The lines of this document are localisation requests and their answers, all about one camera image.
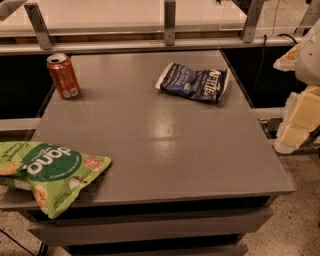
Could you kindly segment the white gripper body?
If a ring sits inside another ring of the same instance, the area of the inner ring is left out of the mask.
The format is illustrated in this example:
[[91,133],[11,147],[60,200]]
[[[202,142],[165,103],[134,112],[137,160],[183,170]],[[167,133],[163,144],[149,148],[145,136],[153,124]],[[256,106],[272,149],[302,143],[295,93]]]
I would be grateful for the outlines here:
[[300,42],[296,55],[296,78],[308,85],[320,85],[320,20]]

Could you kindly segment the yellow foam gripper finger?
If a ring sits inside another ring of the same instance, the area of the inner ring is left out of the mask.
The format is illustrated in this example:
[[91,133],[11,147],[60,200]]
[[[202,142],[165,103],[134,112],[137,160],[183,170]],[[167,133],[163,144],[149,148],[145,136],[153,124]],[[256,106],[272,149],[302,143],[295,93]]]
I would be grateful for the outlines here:
[[320,126],[320,87],[309,85],[301,93],[292,92],[285,104],[274,149],[291,154]]
[[274,62],[273,68],[283,72],[294,71],[298,50],[299,44],[293,46],[286,54]]

